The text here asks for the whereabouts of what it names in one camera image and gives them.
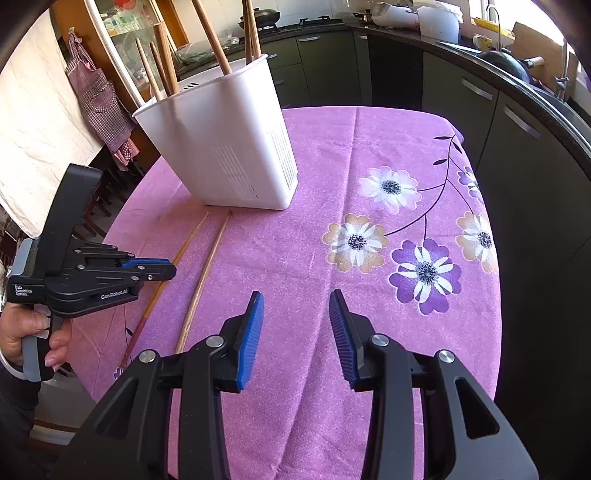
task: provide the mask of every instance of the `flower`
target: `flower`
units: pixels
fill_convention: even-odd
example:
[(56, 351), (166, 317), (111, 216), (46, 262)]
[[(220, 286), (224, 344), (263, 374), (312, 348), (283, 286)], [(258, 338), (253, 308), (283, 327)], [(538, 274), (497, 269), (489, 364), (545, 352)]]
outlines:
[(423, 198), (416, 189), (418, 182), (406, 170), (370, 168), (368, 174), (368, 179), (359, 179), (359, 194), (373, 198), (378, 208), (385, 207), (393, 215), (398, 213), (400, 206), (414, 210)]
[(462, 229), (462, 234), (456, 237), (456, 243), (462, 247), (464, 258), (469, 261), (478, 259), (486, 273), (499, 273), (491, 227), (484, 215), (466, 212), (463, 217), (458, 218), (457, 225)]
[(459, 171), (458, 176), (460, 177), (459, 182), (461, 185), (468, 187), (470, 191), (470, 197), (478, 199), (478, 201), (484, 205), (482, 200), (482, 193), (480, 193), (480, 187), (476, 181), (476, 176), (470, 167), (465, 167), (464, 171)]
[(445, 313), (449, 309), (447, 296), (462, 291), (462, 269), (451, 261), (446, 246), (430, 238), (422, 246), (405, 240), (401, 249), (392, 252), (392, 260), (399, 264), (388, 279), (397, 288), (396, 298), (400, 303), (416, 300), (423, 315), (433, 310)]
[(358, 217), (352, 213), (345, 216), (342, 225), (331, 223), (322, 241), (330, 245), (327, 260), (336, 264), (341, 272), (348, 272), (354, 265), (363, 273), (381, 267), (384, 259), (380, 250), (389, 245), (383, 226), (373, 225), (366, 216)]

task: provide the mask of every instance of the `hand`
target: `hand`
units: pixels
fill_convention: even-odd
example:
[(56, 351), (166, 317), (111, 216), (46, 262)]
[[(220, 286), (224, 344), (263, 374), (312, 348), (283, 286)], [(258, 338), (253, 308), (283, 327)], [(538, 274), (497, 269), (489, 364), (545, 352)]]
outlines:
[[(22, 365), (21, 339), (35, 335), (49, 327), (47, 316), (14, 303), (7, 303), (0, 317), (0, 350), (4, 357), (15, 365)], [(45, 356), (46, 367), (54, 371), (66, 361), (68, 346), (72, 339), (70, 320), (64, 320), (61, 328), (49, 338), (50, 351)]]

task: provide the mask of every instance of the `purple flower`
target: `purple flower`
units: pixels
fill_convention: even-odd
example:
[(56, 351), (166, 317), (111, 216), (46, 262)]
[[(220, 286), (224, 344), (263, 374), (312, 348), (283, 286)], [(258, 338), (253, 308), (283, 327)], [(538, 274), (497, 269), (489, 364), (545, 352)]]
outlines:
[(422, 246), (405, 240), (400, 250), (392, 252), (392, 260), (400, 265), (388, 279), (397, 288), (396, 298), (400, 303), (416, 300), (423, 315), (433, 310), (445, 313), (446, 297), (462, 291), (462, 269), (450, 260), (446, 246), (430, 238)]
[(478, 201), (484, 205), (484, 201), (482, 200), (482, 194), (480, 193), (480, 187), (478, 186), (478, 182), (476, 181), (476, 176), (470, 167), (465, 167), (464, 171), (459, 171), (457, 173), (460, 177), (460, 184), (468, 187), (470, 191), (470, 197), (478, 199)]

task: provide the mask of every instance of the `beige flower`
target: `beige flower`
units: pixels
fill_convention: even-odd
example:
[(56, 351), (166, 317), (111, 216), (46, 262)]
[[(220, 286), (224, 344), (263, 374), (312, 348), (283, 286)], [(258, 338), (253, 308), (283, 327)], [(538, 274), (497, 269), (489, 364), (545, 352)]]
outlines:
[(462, 229), (462, 234), (456, 237), (456, 243), (462, 247), (464, 258), (469, 261), (478, 260), (486, 273), (499, 273), (491, 227), (484, 215), (466, 212), (463, 217), (458, 218), (457, 225)]
[(331, 223), (322, 241), (330, 246), (327, 260), (341, 272), (348, 272), (356, 265), (363, 273), (384, 264), (380, 250), (389, 244), (383, 226), (373, 225), (366, 216), (352, 213), (345, 216), (342, 225)]

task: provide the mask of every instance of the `flower center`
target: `flower center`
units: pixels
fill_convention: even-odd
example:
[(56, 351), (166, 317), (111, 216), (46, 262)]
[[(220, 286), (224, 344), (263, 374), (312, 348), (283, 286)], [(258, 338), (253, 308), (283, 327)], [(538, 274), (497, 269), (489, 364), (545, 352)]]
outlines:
[(420, 262), (417, 265), (417, 277), (419, 281), (427, 285), (433, 285), (437, 278), (437, 269), (431, 262)]
[(478, 241), (480, 242), (480, 244), (484, 247), (484, 248), (490, 248), (492, 247), (492, 238), (491, 236), (486, 233), (486, 232), (480, 232), (478, 234)]
[(348, 243), (351, 247), (351, 250), (361, 250), (363, 247), (365, 247), (367, 241), (361, 235), (354, 233), (349, 237)]
[(400, 188), (397, 181), (384, 180), (382, 182), (382, 190), (392, 195), (398, 195), (402, 191), (402, 188)]

